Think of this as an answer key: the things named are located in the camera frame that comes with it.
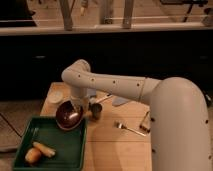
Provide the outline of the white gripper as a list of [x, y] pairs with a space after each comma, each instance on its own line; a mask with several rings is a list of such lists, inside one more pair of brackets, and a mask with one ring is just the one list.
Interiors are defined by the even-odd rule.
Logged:
[[89, 108], [89, 96], [87, 95], [87, 89], [71, 86], [70, 101], [76, 111], [86, 113]]

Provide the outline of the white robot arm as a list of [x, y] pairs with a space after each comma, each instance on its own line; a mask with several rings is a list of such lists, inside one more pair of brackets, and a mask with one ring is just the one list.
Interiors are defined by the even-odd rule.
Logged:
[[83, 59], [64, 69], [61, 78], [76, 109], [88, 108], [88, 89], [149, 106], [152, 171], [213, 171], [208, 108], [192, 81], [96, 74]]

